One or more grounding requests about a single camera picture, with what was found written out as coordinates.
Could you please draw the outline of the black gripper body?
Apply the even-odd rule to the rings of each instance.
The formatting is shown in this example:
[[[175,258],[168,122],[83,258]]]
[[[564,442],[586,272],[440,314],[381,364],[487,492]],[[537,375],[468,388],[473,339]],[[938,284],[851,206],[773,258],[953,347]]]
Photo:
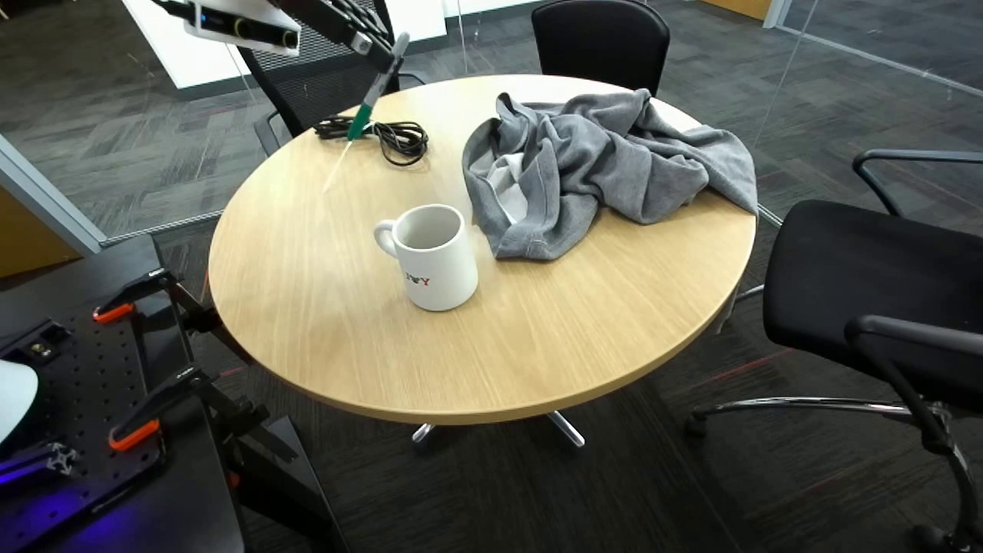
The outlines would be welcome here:
[[[355,57],[389,52],[393,32],[379,0],[271,0],[276,11],[306,26],[320,37]]]

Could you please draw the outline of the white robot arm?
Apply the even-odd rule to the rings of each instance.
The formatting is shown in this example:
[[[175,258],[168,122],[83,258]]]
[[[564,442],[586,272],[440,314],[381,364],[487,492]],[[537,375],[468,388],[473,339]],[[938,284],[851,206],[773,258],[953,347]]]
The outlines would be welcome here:
[[[297,57],[306,32],[355,57],[389,57],[393,32],[360,0],[152,0],[193,37]]]

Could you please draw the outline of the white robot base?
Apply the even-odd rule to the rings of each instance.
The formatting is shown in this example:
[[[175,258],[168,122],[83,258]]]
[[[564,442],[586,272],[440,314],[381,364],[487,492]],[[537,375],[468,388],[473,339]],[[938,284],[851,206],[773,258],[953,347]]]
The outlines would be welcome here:
[[[0,442],[29,418],[41,395],[41,379],[25,364],[0,359]]]

